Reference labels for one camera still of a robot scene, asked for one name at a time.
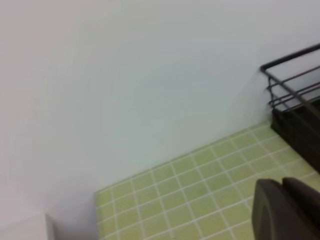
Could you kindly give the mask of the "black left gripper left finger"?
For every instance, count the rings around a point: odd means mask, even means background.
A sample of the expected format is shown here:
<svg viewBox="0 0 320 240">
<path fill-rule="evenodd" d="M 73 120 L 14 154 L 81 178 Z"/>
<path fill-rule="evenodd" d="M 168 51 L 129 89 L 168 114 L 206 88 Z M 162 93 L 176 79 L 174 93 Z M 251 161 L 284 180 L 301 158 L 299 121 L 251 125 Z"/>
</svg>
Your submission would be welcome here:
<svg viewBox="0 0 320 240">
<path fill-rule="evenodd" d="M 251 222 L 256 240 L 320 238 L 320 225 L 314 225 L 282 183 L 273 179 L 256 181 Z"/>
</svg>

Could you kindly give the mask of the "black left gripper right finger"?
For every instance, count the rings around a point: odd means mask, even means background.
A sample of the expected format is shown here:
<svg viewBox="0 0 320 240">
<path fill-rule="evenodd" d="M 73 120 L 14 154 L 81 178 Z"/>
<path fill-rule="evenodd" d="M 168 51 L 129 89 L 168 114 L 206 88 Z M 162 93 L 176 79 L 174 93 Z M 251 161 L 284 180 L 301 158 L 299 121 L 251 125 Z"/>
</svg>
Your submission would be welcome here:
<svg viewBox="0 0 320 240">
<path fill-rule="evenodd" d="M 282 186 L 297 203 L 308 219 L 314 224 L 320 224 L 320 193 L 304 182 L 293 178 L 282 179 Z"/>
</svg>

